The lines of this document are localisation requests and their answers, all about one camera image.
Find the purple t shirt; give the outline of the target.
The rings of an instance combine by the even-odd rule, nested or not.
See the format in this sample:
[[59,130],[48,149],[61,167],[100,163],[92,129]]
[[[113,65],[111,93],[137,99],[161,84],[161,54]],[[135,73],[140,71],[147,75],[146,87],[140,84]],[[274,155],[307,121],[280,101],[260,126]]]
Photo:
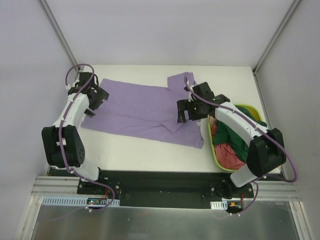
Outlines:
[[81,127],[114,135],[142,138],[201,149],[204,139],[196,121],[178,123],[177,101],[188,98],[184,80],[195,82],[191,72],[167,78],[167,87],[104,79],[100,86],[108,100],[86,117]]

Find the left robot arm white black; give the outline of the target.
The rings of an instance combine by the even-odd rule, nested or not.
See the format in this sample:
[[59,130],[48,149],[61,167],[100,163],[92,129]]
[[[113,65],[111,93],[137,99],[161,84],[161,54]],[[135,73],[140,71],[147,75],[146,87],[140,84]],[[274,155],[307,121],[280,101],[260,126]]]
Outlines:
[[89,182],[89,190],[99,195],[106,188],[102,170],[86,159],[78,128],[83,116],[96,115],[94,111],[108,100],[109,93],[99,86],[98,77],[92,72],[81,72],[79,79],[67,89],[67,103],[61,115],[52,126],[41,131],[46,160],[49,166]]

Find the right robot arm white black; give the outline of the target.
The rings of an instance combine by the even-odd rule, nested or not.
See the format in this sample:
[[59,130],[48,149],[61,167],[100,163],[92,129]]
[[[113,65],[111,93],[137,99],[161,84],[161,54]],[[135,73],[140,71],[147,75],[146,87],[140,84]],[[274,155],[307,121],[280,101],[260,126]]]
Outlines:
[[231,128],[248,146],[246,163],[230,175],[225,184],[225,192],[230,197],[237,197],[243,186],[263,177],[283,165],[286,151],[282,133],[268,129],[242,113],[230,99],[223,94],[214,95],[207,82],[189,85],[184,81],[187,99],[177,101],[178,123],[198,121],[212,116],[220,123]]

